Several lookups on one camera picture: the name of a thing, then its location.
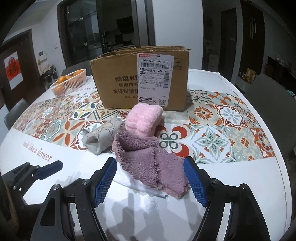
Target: patterned table runner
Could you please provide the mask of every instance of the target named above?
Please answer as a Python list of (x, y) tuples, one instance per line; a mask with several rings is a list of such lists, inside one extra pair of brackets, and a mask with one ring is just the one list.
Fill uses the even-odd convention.
[[(186, 111), (164, 111), (159, 146), (196, 163), (250, 161), (275, 156), (265, 133), (238, 97), (188, 90)], [(31, 105), (13, 128), (35, 138), (86, 150), (83, 129), (95, 130), (129, 109), (105, 109), (98, 92), (67, 95)]]

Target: white plastic basket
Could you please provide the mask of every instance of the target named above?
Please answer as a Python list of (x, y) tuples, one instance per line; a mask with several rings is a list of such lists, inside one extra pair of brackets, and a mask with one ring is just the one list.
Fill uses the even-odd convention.
[(54, 82), (50, 86), (50, 89), (52, 90), (54, 95), (56, 97), (64, 96), (82, 86), (86, 82), (86, 69), (82, 70), (83, 72), (78, 75), (74, 75), (76, 71), (67, 74), (66, 77), (70, 76), (70, 78), (63, 83), (58, 84), (57, 81)]

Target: blue gripper pad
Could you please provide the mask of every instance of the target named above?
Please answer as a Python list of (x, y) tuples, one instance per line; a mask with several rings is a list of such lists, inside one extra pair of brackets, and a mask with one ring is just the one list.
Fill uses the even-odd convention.
[(208, 199), (205, 193), (205, 186), (202, 184), (188, 157), (184, 159), (183, 169), (196, 200), (200, 202), (203, 207), (206, 207)]
[(98, 207), (100, 203), (104, 202), (107, 192), (109, 190), (109, 187), (111, 185), (111, 182), (115, 176), (116, 170), (117, 170), (117, 163), (116, 163), (116, 160), (112, 158), (111, 163), (107, 167), (100, 182), (96, 186), (95, 198), (93, 203), (94, 207)]
[(57, 160), (51, 164), (47, 164), (39, 169), (37, 169), (34, 174), (36, 180), (44, 180), (45, 178), (57, 173), (63, 168), (63, 163), (60, 160)]

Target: gray chair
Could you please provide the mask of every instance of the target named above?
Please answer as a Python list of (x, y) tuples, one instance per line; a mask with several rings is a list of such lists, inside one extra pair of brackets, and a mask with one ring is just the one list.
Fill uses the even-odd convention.
[(282, 155), (296, 146), (296, 100), (275, 80), (260, 74), (244, 95), (272, 133)]
[(4, 117), (4, 123), (8, 130), (10, 130), (13, 124), (17, 121), (17, 119), (21, 116), (22, 113), (29, 107), (29, 104), (21, 99)]
[(75, 64), (69, 68), (64, 69), (62, 71), (62, 76), (65, 76), (65, 75), (72, 73), (72, 72), (79, 70), (79, 69), (86, 69), (87, 76), (92, 75), (91, 66), (89, 65), (89, 60), (87, 60), (87, 61), (81, 62), (79, 64)]

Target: qr code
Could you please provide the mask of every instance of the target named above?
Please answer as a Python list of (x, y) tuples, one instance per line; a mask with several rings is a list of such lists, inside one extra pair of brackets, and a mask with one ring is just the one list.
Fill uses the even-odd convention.
[(156, 87), (162, 88), (162, 86), (163, 86), (163, 83), (162, 82), (156, 81)]
[(165, 100), (159, 100), (158, 105), (165, 105)]

